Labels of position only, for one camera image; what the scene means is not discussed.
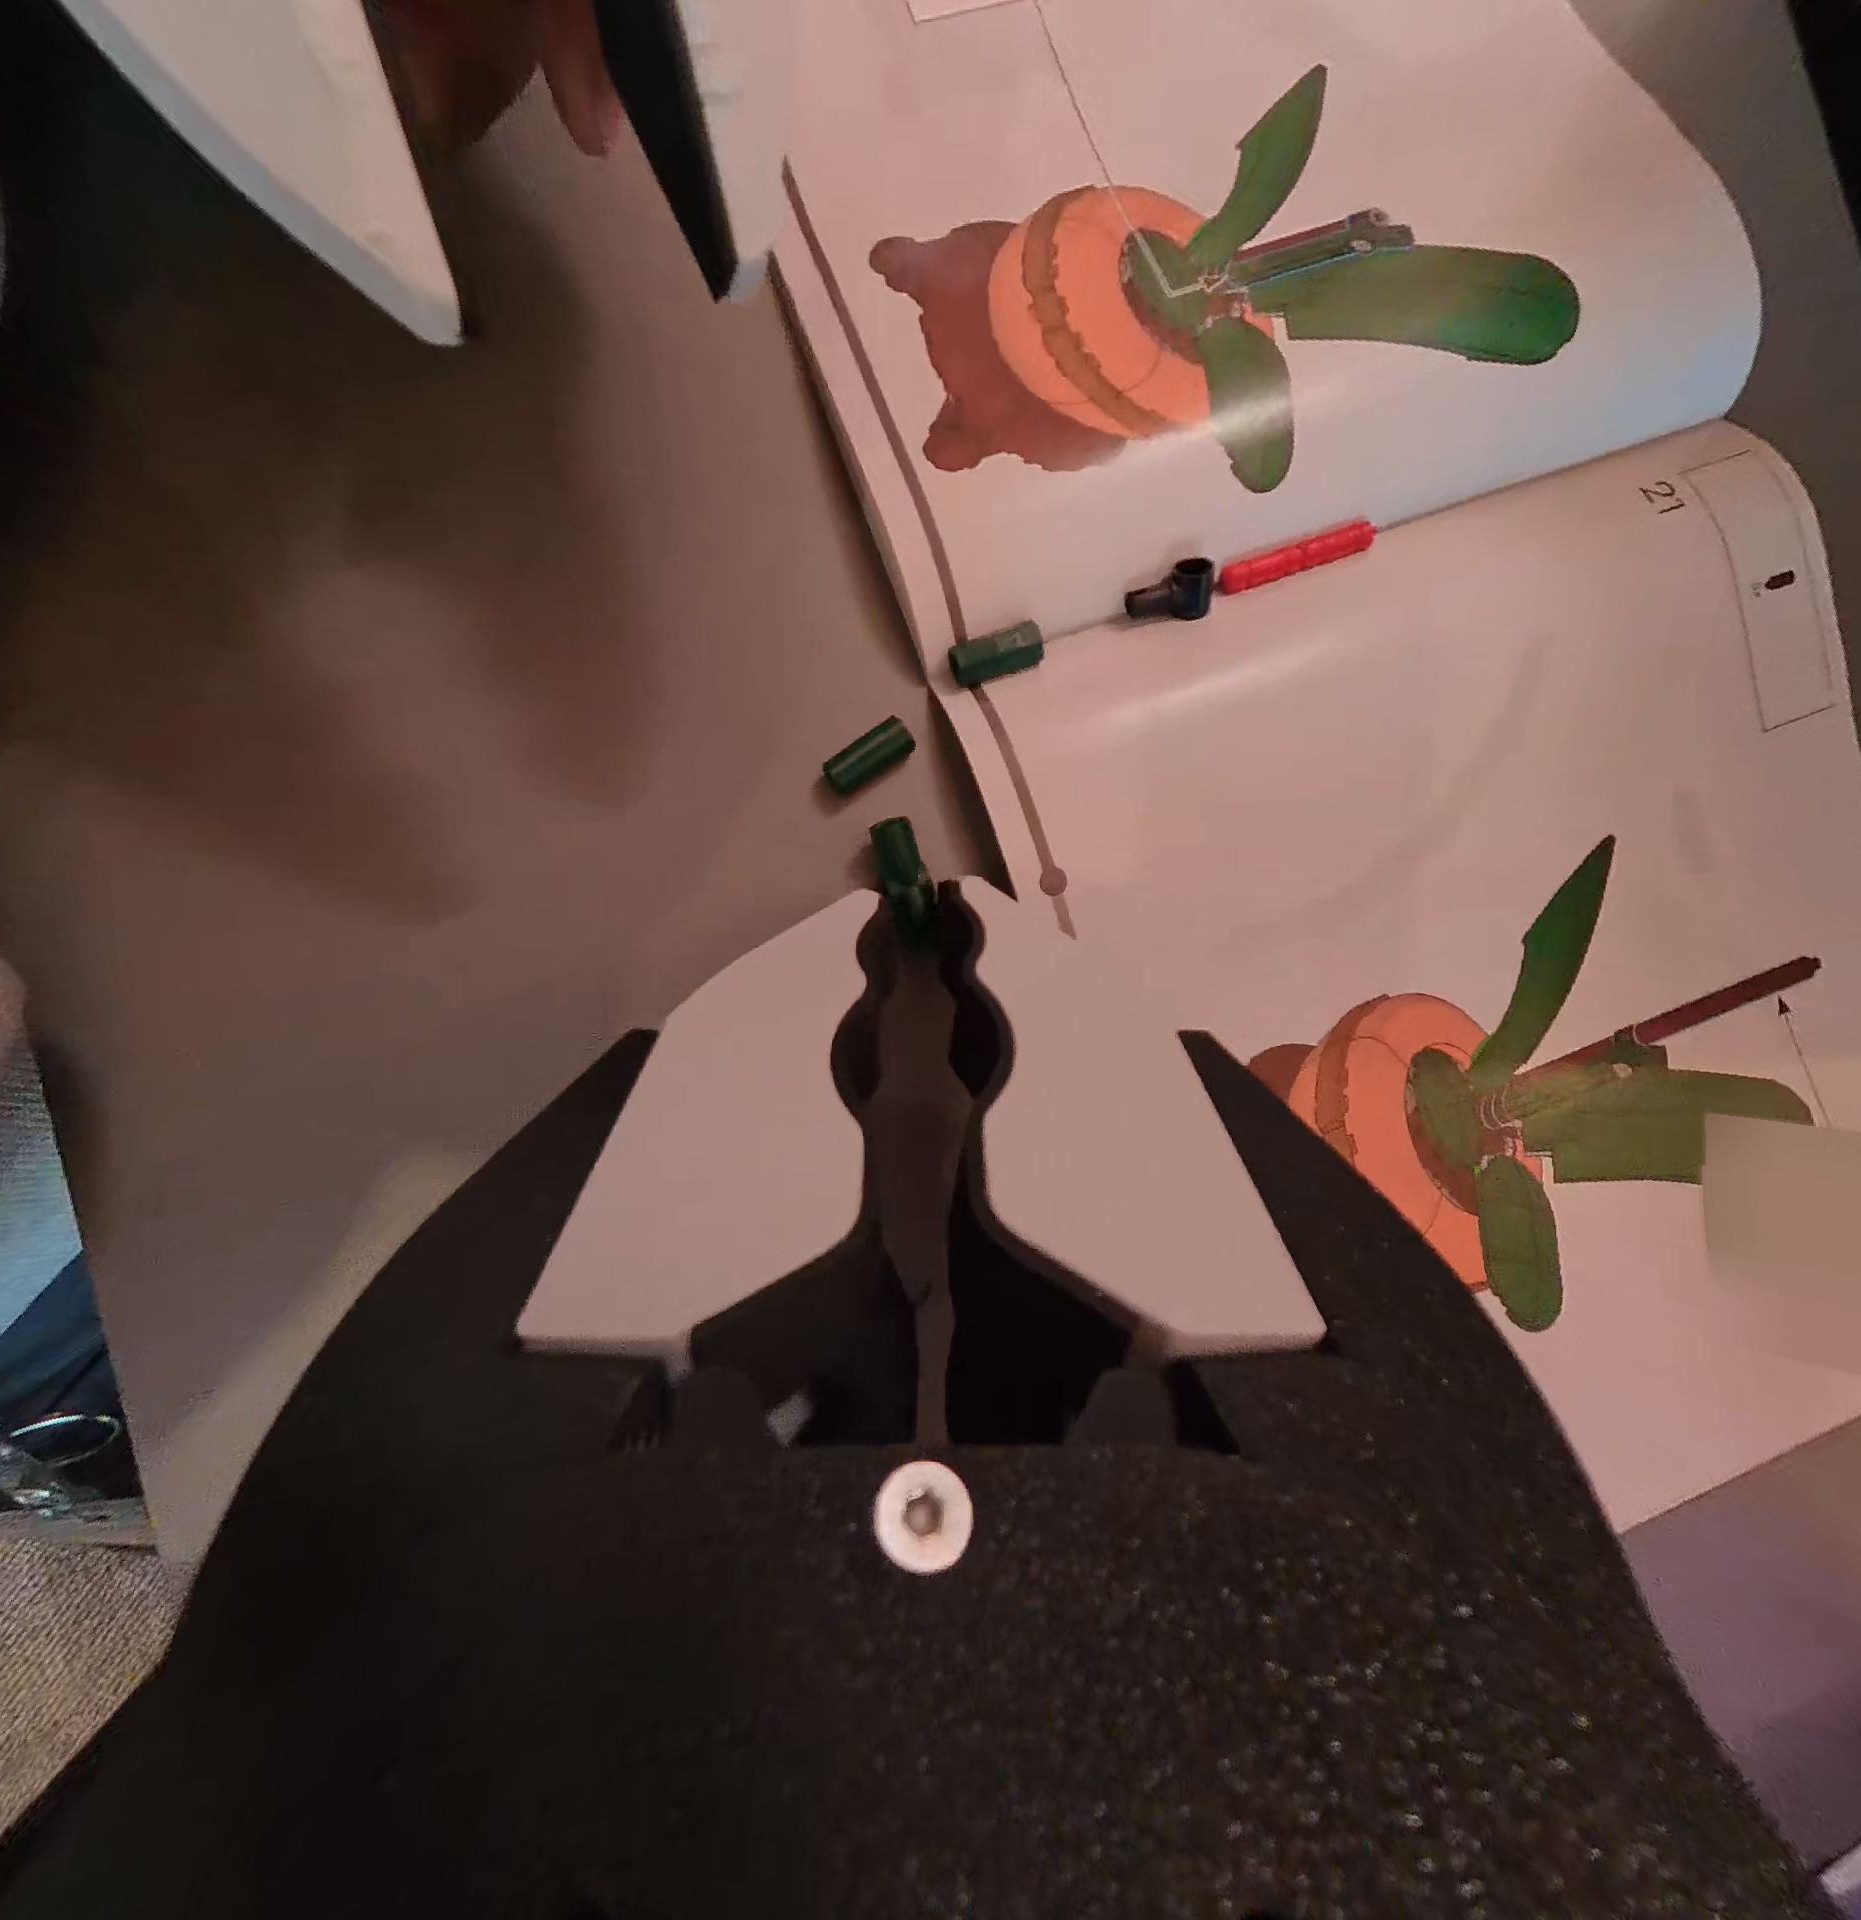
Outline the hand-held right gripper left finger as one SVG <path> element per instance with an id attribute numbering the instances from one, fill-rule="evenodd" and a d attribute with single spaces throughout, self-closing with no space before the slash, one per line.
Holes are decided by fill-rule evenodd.
<path id="1" fill-rule="evenodd" d="M 867 1130 L 836 1034 L 875 911 L 843 896 L 678 1000 L 518 1309 L 528 1352 L 690 1354 L 704 1320 L 856 1234 Z"/>

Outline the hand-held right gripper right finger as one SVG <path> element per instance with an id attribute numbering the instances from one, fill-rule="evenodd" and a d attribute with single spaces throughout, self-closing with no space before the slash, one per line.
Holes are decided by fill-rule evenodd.
<path id="1" fill-rule="evenodd" d="M 1147 1354 L 1308 1352 L 1328 1335 L 1205 1081 L 1143 987 L 960 880 L 968 987 L 1007 1040 L 983 1091 L 994 1231 L 1097 1303 Z"/>

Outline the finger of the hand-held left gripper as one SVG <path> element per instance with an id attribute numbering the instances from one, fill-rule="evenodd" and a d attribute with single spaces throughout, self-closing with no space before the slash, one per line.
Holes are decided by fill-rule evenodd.
<path id="1" fill-rule="evenodd" d="M 440 219 L 355 0 L 65 0 L 276 231 L 426 348 L 464 341 Z"/>
<path id="2" fill-rule="evenodd" d="M 747 300 L 782 231 L 791 0 L 597 0 L 620 112 L 713 300 Z"/>

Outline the green toy connector cylinder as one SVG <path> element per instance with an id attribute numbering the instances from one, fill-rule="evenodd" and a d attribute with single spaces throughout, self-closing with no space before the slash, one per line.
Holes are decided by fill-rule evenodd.
<path id="1" fill-rule="evenodd" d="M 983 686 L 998 686 L 1007 676 L 1039 669 L 1041 656 L 1048 656 L 1041 624 L 1015 622 L 1015 624 L 1003 624 L 1003 630 L 988 630 L 988 634 L 951 638 L 948 669 L 960 691 L 983 691 Z"/>
<path id="2" fill-rule="evenodd" d="M 928 943 L 934 937 L 942 890 L 928 868 L 910 819 L 869 821 L 869 860 L 879 897 L 894 917 L 899 939 Z"/>
<path id="3" fill-rule="evenodd" d="M 862 796 L 915 758 L 915 733 L 899 718 L 875 721 L 856 741 L 823 758 L 817 780 L 831 796 Z"/>

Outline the person's left hand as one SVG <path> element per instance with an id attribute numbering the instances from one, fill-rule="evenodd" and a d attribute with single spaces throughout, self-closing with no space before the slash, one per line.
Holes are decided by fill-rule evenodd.
<path id="1" fill-rule="evenodd" d="M 556 97 L 570 140 L 603 160 L 625 129 L 620 91 L 603 69 L 601 20 L 591 0 L 533 0 L 533 65 Z"/>

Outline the open building instruction booklet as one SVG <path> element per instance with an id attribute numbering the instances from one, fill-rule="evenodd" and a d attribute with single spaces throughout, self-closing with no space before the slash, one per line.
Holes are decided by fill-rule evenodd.
<path id="1" fill-rule="evenodd" d="M 1584 8 L 814 7 L 782 190 L 1011 890 L 1398 1205 L 1618 1524 L 1861 1415 L 1832 564 L 1730 420 L 1737 207 Z"/>

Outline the person's blue jeans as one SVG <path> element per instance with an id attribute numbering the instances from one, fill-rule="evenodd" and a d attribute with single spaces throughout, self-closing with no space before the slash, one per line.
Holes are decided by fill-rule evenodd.
<path id="1" fill-rule="evenodd" d="M 89 1255 L 0 1335 L 0 1428 L 8 1435 L 47 1415 L 123 1415 Z"/>

